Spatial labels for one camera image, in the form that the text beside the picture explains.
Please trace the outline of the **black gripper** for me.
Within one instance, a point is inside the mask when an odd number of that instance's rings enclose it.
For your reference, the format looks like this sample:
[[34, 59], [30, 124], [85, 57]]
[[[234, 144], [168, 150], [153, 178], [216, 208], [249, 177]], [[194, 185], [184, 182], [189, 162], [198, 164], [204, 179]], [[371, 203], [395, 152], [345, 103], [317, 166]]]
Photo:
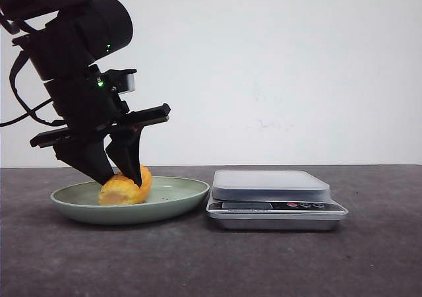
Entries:
[[[171, 108], [164, 103], [130, 112], [127, 103], [120, 99], [120, 94], [112, 93], [106, 87], [102, 74], [97, 65], [92, 65], [73, 79], [46, 82], [44, 86], [53, 101], [53, 107], [67, 126], [40, 133], [30, 140], [30, 144], [32, 147], [46, 147], [68, 135], [92, 138], [111, 133], [111, 142], [105, 149], [107, 155], [126, 178], [141, 186], [139, 148], [142, 129], [121, 128], [165, 122]], [[53, 149], [57, 159], [98, 183], [106, 183], [114, 175], [103, 140], [62, 141], [54, 145]]]

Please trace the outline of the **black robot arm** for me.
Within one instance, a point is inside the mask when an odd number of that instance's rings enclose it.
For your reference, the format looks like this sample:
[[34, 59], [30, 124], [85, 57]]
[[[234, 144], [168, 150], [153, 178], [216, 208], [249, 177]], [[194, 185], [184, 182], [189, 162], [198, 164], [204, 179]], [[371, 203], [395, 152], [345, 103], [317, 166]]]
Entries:
[[133, 24], [118, 0], [1, 0], [1, 25], [21, 51], [9, 75], [31, 62], [59, 119], [31, 139], [71, 167], [105, 184], [113, 168], [142, 183], [140, 136], [165, 122], [167, 104], [130, 111], [120, 94], [135, 88], [132, 69], [101, 72], [96, 61], [127, 46]]

